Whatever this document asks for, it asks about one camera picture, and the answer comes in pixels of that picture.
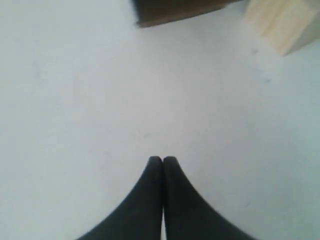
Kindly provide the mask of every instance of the floor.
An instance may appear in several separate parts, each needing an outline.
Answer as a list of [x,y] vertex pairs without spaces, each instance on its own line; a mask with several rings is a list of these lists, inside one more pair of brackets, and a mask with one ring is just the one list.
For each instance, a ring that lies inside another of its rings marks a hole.
[[139,29],[128,0],[2,0],[0,239],[75,239],[174,155],[256,238],[318,240],[320,41],[280,57],[246,4]]

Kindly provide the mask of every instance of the white floor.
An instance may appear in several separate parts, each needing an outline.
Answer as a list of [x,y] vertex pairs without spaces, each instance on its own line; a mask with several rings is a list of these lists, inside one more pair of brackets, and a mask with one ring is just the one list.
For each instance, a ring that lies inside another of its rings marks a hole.
[[277,56],[246,2],[153,28],[127,0],[0,2],[0,239],[73,240],[151,155],[260,240],[320,238],[320,41]]

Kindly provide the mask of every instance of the wooden block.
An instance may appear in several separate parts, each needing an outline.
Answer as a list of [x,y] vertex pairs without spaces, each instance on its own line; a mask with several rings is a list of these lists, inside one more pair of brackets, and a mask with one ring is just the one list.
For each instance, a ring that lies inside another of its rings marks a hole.
[[251,0],[245,18],[280,55],[320,38],[320,0]]

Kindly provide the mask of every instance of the light wooden block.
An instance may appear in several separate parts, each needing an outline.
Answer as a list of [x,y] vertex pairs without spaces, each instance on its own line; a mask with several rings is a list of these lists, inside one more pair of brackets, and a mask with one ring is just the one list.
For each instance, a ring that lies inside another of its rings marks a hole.
[[320,0],[251,0],[245,18],[280,55],[320,39]]

